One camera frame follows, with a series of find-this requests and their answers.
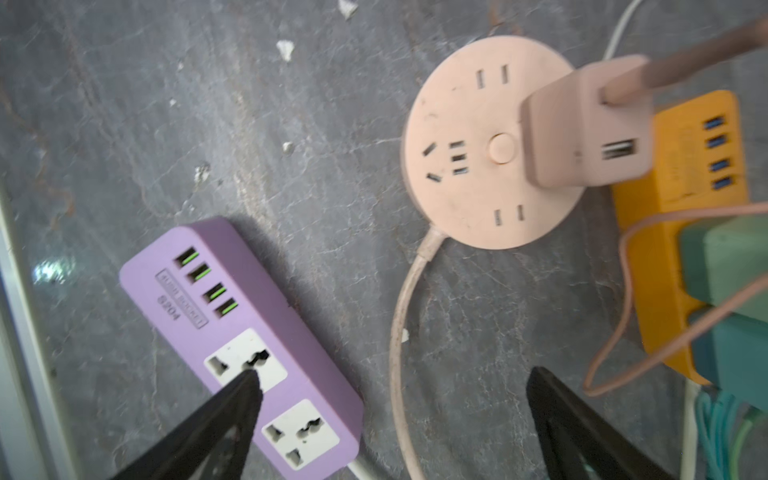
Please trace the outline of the green charger plug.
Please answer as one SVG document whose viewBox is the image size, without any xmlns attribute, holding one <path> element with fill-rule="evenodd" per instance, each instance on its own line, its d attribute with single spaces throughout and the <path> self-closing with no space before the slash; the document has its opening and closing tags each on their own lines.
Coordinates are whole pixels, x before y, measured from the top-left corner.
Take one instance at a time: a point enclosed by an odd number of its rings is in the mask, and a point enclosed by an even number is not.
<svg viewBox="0 0 768 480">
<path fill-rule="evenodd" d="M 686 293 L 719 305 L 767 273 L 767 218 L 699 220 L 680 231 L 678 246 Z"/>
</svg>

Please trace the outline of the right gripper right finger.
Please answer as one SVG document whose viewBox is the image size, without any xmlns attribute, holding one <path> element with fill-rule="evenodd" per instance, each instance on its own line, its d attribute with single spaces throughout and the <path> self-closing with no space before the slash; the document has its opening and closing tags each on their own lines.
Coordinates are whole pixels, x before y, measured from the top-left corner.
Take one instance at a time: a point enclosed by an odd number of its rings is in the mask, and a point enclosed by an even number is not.
<svg viewBox="0 0 768 480">
<path fill-rule="evenodd" d="M 548 369 L 531 370 L 526 395 L 551 479 L 671 477 Z"/>
</svg>

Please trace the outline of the teal charger plug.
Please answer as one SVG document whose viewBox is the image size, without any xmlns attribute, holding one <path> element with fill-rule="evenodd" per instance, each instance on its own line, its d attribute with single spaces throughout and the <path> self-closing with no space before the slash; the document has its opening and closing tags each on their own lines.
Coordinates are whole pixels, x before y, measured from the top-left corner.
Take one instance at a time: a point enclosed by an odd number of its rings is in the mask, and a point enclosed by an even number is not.
<svg viewBox="0 0 768 480">
<path fill-rule="evenodd" d="M 731 314 L 691 343 L 699 375 L 767 412 L 767 323 Z"/>
</svg>

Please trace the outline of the purple power strip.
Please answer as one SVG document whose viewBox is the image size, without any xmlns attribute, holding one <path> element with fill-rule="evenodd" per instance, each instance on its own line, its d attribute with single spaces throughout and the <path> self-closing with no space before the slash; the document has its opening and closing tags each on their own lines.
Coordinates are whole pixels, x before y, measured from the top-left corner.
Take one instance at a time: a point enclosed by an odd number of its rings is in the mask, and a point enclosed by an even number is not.
<svg viewBox="0 0 768 480">
<path fill-rule="evenodd" d="M 354 462 L 362 399 L 228 220 L 169 230 L 119 280 L 210 391 L 256 372 L 253 441 L 283 477 L 326 479 Z"/>
</svg>

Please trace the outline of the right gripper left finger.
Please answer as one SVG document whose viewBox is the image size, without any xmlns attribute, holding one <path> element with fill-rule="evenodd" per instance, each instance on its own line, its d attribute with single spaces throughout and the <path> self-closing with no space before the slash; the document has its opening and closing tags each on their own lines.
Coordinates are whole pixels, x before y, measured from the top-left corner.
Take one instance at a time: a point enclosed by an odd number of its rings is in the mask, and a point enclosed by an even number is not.
<svg viewBox="0 0 768 480">
<path fill-rule="evenodd" d="M 261 379 L 241 372 L 169 435 L 117 473 L 117 479 L 242 477 L 262 407 Z"/>
</svg>

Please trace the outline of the pink charger plug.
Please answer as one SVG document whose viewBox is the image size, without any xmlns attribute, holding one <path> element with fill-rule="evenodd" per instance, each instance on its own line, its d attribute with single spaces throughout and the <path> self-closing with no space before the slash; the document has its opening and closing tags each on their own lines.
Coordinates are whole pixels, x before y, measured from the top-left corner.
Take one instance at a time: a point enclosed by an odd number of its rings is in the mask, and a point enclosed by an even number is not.
<svg viewBox="0 0 768 480">
<path fill-rule="evenodd" d="M 525 173 L 538 187 L 596 187 L 646 175 L 653 100 L 605 104 L 609 81 L 649 62 L 629 55 L 588 64 L 531 94 L 520 108 Z"/>
</svg>

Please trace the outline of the orange power strip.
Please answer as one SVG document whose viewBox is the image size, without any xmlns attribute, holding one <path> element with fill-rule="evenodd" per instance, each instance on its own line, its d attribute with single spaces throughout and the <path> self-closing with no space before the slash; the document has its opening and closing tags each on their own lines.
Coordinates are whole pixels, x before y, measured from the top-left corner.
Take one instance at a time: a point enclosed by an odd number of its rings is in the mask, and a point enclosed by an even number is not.
<svg viewBox="0 0 768 480">
<path fill-rule="evenodd" d="M 622 230 L 659 213 L 748 203 L 735 94 L 716 90 L 657 112 L 652 169 L 613 186 L 612 195 Z M 684 289 L 677 242 L 683 225 L 653 225 L 628 244 L 634 311 L 648 354 L 684 331 L 704 305 Z"/>
</svg>

